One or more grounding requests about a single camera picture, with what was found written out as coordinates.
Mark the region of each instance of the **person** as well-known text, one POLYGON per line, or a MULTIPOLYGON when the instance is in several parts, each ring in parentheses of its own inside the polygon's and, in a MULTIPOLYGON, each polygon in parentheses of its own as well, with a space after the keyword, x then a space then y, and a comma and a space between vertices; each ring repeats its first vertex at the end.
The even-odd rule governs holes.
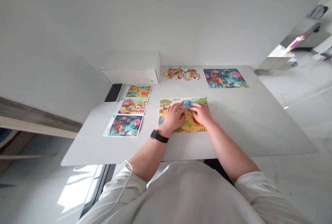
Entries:
POLYGON ((105 184, 99 201, 79 224, 311 223, 227 135, 205 104, 191 105, 189 110, 206 127, 234 186, 198 160, 175 161, 161 168, 165 140, 185 119, 184 109, 173 104, 157 134, 105 184), (159 141, 156 135, 164 139, 159 141))

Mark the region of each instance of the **white cable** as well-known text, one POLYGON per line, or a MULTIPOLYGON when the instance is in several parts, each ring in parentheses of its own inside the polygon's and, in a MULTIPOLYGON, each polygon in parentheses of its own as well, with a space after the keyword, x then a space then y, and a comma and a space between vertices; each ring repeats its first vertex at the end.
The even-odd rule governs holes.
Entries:
MULTIPOLYGON (((113 207, 112 207, 110 210, 108 210, 106 213, 104 213, 103 218, 102 218, 101 220, 99 220, 100 223, 102 223, 106 218, 109 217, 109 216, 108 216, 108 213, 110 213, 110 212, 115 208, 115 206, 118 204, 118 202, 120 201, 120 199, 121 199, 121 197, 122 197, 122 195, 123 195, 123 193, 124 193, 124 191, 125 191, 125 189, 126 189, 126 187, 127 187, 127 185, 128 185, 129 179, 130 179, 130 177, 131 177, 131 175, 132 175, 132 172, 133 172, 132 165, 131 165, 130 162, 128 162, 127 160, 125 160, 125 161, 120 165, 120 167, 115 171, 114 176, 116 176, 118 170, 123 166, 124 163, 127 163, 127 164, 129 165, 129 167, 130 167, 130 169, 131 169, 130 175, 129 175, 129 177, 128 177, 126 183, 124 184, 124 187, 123 187, 123 189, 122 189, 122 191, 121 191, 121 193, 120 193, 120 195, 119 195, 117 201, 114 203, 113 207)), ((86 219, 87 217, 88 217, 88 215, 85 214, 85 215, 79 220, 79 223, 84 222, 85 219, 86 219)))
POLYGON ((123 166, 124 163, 127 163, 127 164, 129 165, 129 167, 130 167, 130 169, 131 169, 130 175, 129 175, 129 177, 128 177, 126 183, 124 184, 124 187, 123 187, 123 189, 122 189, 122 191, 121 191, 121 193, 120 193, 120 195, 119 195, 117 201, 114 203, 113 207, 105 213, 104 217, 100 220, 100 222, 103 222, 106 218, 108 218, 108 217, 109 217, 109 216, 108 216, 108 213, 112 212, 112 210, 113 210, 113 209, 115 208, 115 206, 118 204, 118 202, 120 201, 120 199, 121 199, 121 197, 122 197, 122 195, 123 195, 123 193, 124 193, 124 191, 125 191, 125 189, 126 189, 126 187, 127 187, 127 184, 128 184, 128 182, 129 182, 129 179, 130 179, 130 177, 131 177, 131 175, 132 175, 132 171, 133 171, 132 165, 131 165, 131 163, 130 163, 128 160, 125 160, 125 161, 120 165, 120 167, 115 171, 114 176, 117 175, 118 170, 123 166))
POLYGON ((126 183, 124 184, 124 187, 123 187, 123 189, 122 189, 122 191, 121 191, 121 193, 120 193, 120 195, 119 195, 117 201, 115 202, 115 204, 114 204, 114 206, 111 208, 111 210, 112 210, 112 209, 118 204, 119 200, 121 199, 121 197, 122 197, 122 195, 123 195, 123 192, 125 191, 125 189, 126 189, 126 187, 127 187, 127 184, 128 184, 128 182, 129 182, 130 176, 132 175, 132 171, 133 171, 132 165, 131 165, 130 162, 128 162, 127 160, 125 160, 125 161, 121 164, 121 166, 116 170, 116 172, 114 173, 114 176, 117 175, 118 170, 122 167, 122 165, 123 165, 125 162, 127 162, 127 164, 129 165, 129 167, 130 167, 130 169, 131 169, 131 172, 130 172, 130 175, 129 175, 129 177, 128 177, 126 183))

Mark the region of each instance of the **left hand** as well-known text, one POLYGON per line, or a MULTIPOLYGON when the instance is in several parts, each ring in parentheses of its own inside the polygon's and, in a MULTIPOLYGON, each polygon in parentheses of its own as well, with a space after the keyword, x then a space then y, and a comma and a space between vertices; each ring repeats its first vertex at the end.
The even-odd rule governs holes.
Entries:
POLYGON ((164 123, 158 128, 159 135, 169 138, 171 133, 183 124, 186 115, 181 118, 180 116, 186 109, 179 109, 180 106, 181 103, 176 103, 167 108, 164 123))

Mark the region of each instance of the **sleeve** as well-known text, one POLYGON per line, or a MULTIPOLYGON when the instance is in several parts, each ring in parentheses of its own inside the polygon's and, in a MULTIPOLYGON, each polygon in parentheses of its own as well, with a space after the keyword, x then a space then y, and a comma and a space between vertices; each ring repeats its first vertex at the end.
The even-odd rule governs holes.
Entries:
POLYGON ((312 223, 263 172, 240 176, 235 188, 267 224, 312 223))
POLYGON ((77 224, 101 223, 105 216, 111 216, 117 210, 123 208, 141 196, 146 191, 147 182, 139 178, 134 173, 132 173, 129 178, 130 173, 131 171, 125 167, 115 176, 115 178, 105 184, 103 193, 99 197, 99 201, 92 206, 92 208, 77 222, 77 224), (121 199, 115 208, 112 209, 128 178, 129 181, 121 199))

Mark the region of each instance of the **wristwatch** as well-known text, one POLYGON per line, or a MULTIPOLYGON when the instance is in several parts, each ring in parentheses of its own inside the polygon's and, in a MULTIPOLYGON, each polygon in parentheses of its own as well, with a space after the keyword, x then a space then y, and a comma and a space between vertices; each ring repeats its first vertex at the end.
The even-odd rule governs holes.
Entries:
POLYGON ((157 132, 157 130, 153 130, 152 133, 151 133, 151 135, 150 135, 150 137, 152 139, 156 139, 156 140, 158 140, 158 141, 160 141, 162 143, 167 143, 168 142, 168 138, 165 138, 165 137, 159 135, 158 132, 157 132))

